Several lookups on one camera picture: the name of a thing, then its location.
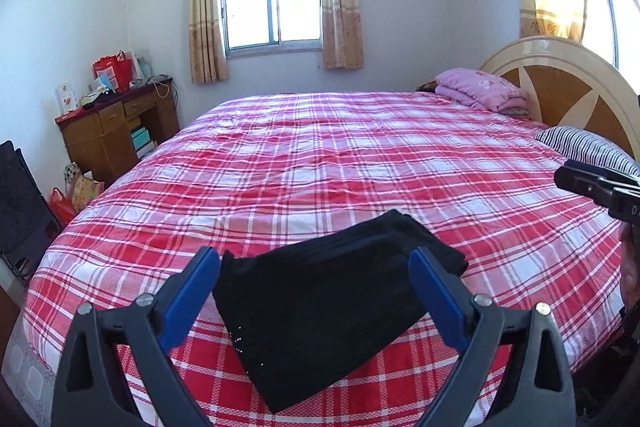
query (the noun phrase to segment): human hand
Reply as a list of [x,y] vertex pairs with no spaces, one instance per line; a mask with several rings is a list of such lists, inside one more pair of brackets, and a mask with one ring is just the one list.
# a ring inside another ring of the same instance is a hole
[[630,312],[640,299],[640,283],[638,282],[638,268],[634,258],[634,242],[631,225],[620,224],[620,293],[627,312]]

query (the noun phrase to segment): red shopping bag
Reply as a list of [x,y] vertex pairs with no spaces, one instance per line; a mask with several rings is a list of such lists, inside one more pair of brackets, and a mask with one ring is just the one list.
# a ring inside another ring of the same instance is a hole
[[78,215],[71,201],[65,198],[65,195],[58,188],[54,188],[51,193],[49,208],[63,227],[66,227]]
[[113,89],[124,92],[133,77],[133,61],[123,51],[113,57],[103,57],[94,64],[94,77],[98,78],[99,73],[109,77]]

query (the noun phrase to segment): metal screw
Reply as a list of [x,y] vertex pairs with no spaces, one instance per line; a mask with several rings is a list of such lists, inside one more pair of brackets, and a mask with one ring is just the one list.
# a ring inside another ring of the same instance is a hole
[[545,315],[546,317],[551,313],[551,306],[549,306],[546,302],[539,302],[538,304],[536,304],[536,311],[540,315]]
[[85,302],[78,306],[78,313],[81,315],[87,315],[94,307],[91,306],[91,302]]
[[494,300],[489,295],[480,293],[474,297],[474,302],[482,308],[488,308],[494,303]]
[[136,299],[136,304],[141,308],[145,306],[150,306],[154,301],[154,296],[151,293],[143,293],[140,297]]

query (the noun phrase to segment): striped pillow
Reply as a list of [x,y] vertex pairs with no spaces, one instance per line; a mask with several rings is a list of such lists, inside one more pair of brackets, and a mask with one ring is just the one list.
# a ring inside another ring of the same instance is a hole
[[640,176],[640,166],[620,147],[602,136],[573,127],[550,127],[536,139],[570,160]]

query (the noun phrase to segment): wooden headboard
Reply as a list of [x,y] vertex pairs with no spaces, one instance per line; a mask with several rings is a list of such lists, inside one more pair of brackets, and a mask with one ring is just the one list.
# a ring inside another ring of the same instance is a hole
[[613,66],[567,39],[529,37],[509,44],[482,71],[529,93],[529,116],[604,136],[640,159],[638,95]]

